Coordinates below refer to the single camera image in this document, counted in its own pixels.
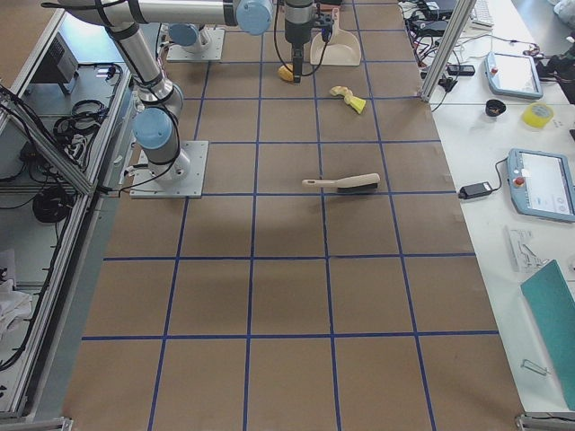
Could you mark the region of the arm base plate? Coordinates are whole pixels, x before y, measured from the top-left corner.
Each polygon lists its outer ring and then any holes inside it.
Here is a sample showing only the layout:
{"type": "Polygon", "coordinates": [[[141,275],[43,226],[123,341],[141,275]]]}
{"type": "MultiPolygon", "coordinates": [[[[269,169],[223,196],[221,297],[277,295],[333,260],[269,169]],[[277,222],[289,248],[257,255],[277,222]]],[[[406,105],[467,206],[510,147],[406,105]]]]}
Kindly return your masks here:
{"type": "Polygon", "coordinates": [[[171,24],[168,30],[170,47],[167,61],[173,63],[219,61],[222,57],[225,33],[221,28],[171,24]]]}
{"type": "Polygon", "coordinates": [[[208,141],[182,141],[179,157],[173,165],[149,164],[140,151],[138,162],[146,165],[134,175],[132,198],[200,198],[208,159],[208,141]]]}

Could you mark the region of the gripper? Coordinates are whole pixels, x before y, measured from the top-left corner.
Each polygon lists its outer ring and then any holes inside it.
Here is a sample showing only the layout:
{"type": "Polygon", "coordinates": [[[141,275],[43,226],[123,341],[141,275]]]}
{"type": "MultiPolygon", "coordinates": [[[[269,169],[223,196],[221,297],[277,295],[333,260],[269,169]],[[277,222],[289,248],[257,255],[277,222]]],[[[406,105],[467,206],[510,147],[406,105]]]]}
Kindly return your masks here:
{"type": "Polygon", "coordinates": [[[309,38],[287,39],[291,46],[291,64],[293,66],[293,82],[299,84],[301,81],[301,69],[304,64],[305,45],[310,42],[309,38]]]}

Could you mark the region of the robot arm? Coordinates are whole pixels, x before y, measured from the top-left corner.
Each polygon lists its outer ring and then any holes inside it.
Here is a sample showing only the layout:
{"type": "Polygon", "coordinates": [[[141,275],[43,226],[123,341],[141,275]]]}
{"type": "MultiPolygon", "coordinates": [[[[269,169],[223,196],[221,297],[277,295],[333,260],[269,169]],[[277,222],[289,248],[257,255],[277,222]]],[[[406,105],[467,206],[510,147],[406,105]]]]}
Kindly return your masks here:
{"type": "Polygon", "coordinates": [[[206,33],[204,25],[198,26],[193,23],[170,23],[168,25],[168,34],[171,42],[192,53],[207,50],[211,43],[211,38],[206,33]]]}
{"type": "Polygon", "coordinates": [[[106,30],[134,76],[138,97],[145,106],[136,116],[134,134],[153,180],[160,182],[179,180],[190,169],[190,158],[179,137],[183,96],[160,66],[156,51],[147,46],[141,25],[224,24],[257,36],[271,26],[282,8],[294,77],[299,80],[305,44],[311,39],[317,12],[313,1],[55,1],[44,2],[42,7],[62,9],[106,30]]]}

